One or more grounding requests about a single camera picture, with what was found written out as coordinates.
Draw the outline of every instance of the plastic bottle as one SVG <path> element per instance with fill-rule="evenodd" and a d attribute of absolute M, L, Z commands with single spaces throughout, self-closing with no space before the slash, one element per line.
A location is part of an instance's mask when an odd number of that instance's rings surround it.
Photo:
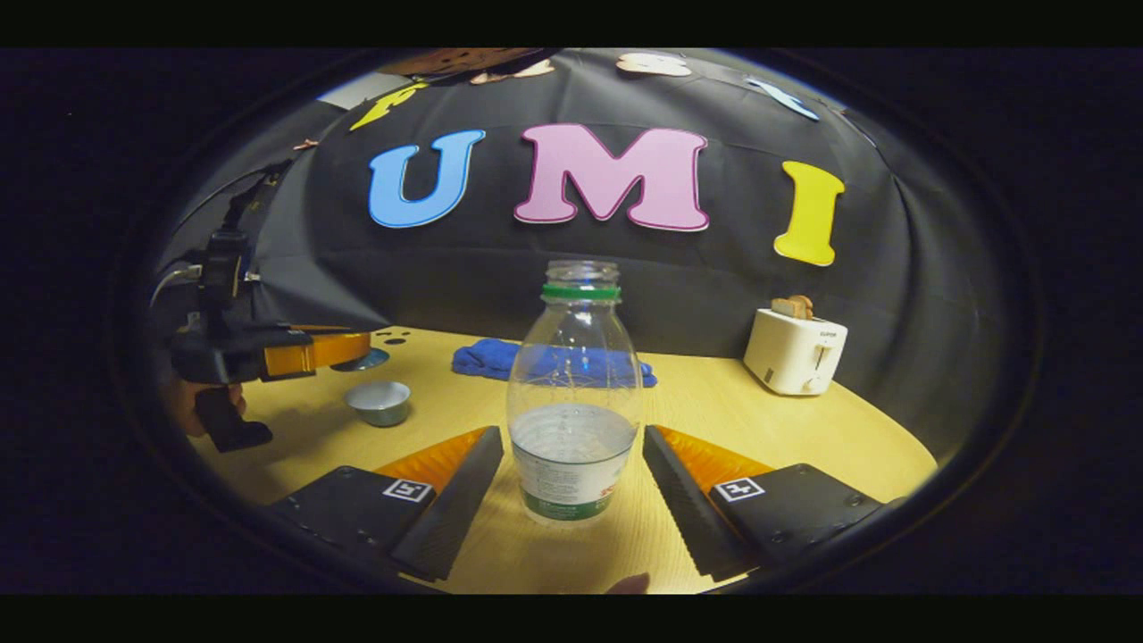
<path fill-rule="evenodd" d="M 612 493 L 642 426 L 642 373 L 615 313 L 618 266 L 552 260 L 547 307 L 517 354 L 507 426 L 530 517 L 592 522 Z"/>

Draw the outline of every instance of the blue cloth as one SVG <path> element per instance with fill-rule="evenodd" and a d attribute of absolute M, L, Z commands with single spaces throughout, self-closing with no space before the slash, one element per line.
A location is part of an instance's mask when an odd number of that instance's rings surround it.
<path fill-rule="evenodd" d="M 550 349 L 543 359 L 536 364 L 533 372 L 539 377 L 552 371 L 559 372 L 561 364 L 561 356 L 559 355 L 561 351 L 552 348 Z M 453 371 L 461 373 L 462 376 L 482 376 L 485 378 L 493 378 L 495 380 L 507 380 L 509 375 L 512 372 L 512 363 L 515 362 L 515 354 L 520 353 L 520 347 L 501 341 L 501 340 L 480 340 L 472 346 L 467 346 L 457 349 L 453 354 Z M 584 364 L 582 357 L 586 357 L 586 364 L 584 365 L 583 373 L 573 373 L 573 376 L 580 375 L 585 376 L 588 384 L 585 386 L 606 386 L 607 373 L 606 369 L 606 353 L 600 348 L 591 348 L 581 354 L 576 351 L 576 363 Z M 644 363 L 639 363 L 642 370 L 644 387 L 650 388 L 655 386 L 658 380 L 652 375 L 650 367 Z M 630 371 L 624 373 L 618 373 L 621 383 L 631 380 Z"/>

